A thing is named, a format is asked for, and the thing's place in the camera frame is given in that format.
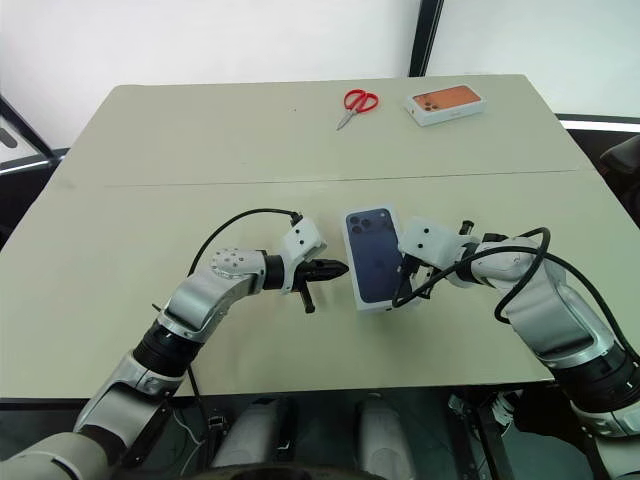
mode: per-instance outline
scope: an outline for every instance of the floor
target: floor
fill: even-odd
[[[389,389],[381,392],[385,400],[400,413],[418,478],[463,478],[456,470],[453,455],[455,445],[452,445],[448,435],[441,401],[443,392],[433,388]],[[299,411],[294,460],[355,468],[353,413],[355,405],[367,394],[362,390],[348,390],[289,395]],[[215,408],[235,418],[258,397],[207,397],[205,403],[207,411]],[[77,410],[0,411],[0,459],[8,458],[47,435],[72,428],[77,413]],[[187,424],[198,435],[201,421],[197,409],[189,407],[183,413]],[[476,456],[478,478],[490,479],[482,447],[477,440],[470,438]],[[512,425],[504,436],[504,443],[517,479],[592,478],[584,456],[573,446],[558,439],[522,433]],[[184,430],[170,420],[147,460],[135,470],[117,472],[113,478],[177,478],[192,448],[193,444],[186,439]],[[195,461],[189,467],[195,467]]]

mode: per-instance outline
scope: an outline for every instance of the scissors blade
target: scissors blade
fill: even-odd
[[[340,120],[340,123],[338,123],[338,128],[336,128],[336,131],[340,130],[342,127],[344,127],[347,123],[349,123],[349,120],[351,120],[351,117],[353,117],[357,112],[354,110],[347,110],[347,113],[345,113],[344,117],[342,117],[342,120]]]

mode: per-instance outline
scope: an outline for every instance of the orange phone box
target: orange phone box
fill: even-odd
[[[466,117],[484,110],[485,100],[468,85],[420,93],[407,97],[404,107],[418,125],[424,127]]]

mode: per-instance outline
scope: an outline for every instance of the red scissors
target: red scissors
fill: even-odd
[[[347,109],[347,113],[340,123],[338,123],[338,128],[336,130],[340,130],[344,127],[351,117],[356,115],[357,113],[365,113],[369,110],[373,110],[378,106],[378,96],[375,93],[365,92],[359,88],[355,90],[349,90],[347,94],[344,96],[344,108]]]

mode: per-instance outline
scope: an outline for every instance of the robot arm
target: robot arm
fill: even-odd
[[[405,277],[415,273],[419,266],[445,273],[461,264],[463,267],[446,276],[452,284],[463,288],[484,284],[503,297],[508,295],[527,274],[535,255],[489,251],[521,247],[535,253],[539,246],[528,237],[496,234],[487,234],[480,241],[469,235],[469,230],[463,228],[455,233],[425,219],[411,219],[399,239]],[[486,256],[464,261],[482,252]],[[515,332],[569,397],[584,430],[596,436],[609,474],[616,477],[637,472],[640,469],[637,354],[621,346],[600,317],[566,284],[565,269],[548,259],[542,261],[505,305],[504,312]]]
[[[170,415],[168,398],[231,305],[279,290],[299,292],[305,311],[312,312],[306,283],[348,270],[335,260],[311,260],[325,247],[313,222],[302,219],[284,236],[278,255],[216,251],[210,265],[178,286],[142,341],[86,404],[74,432],[48,437],[4,462],[2,478],[93,480],[108,478],[116,465],[140,463]]]

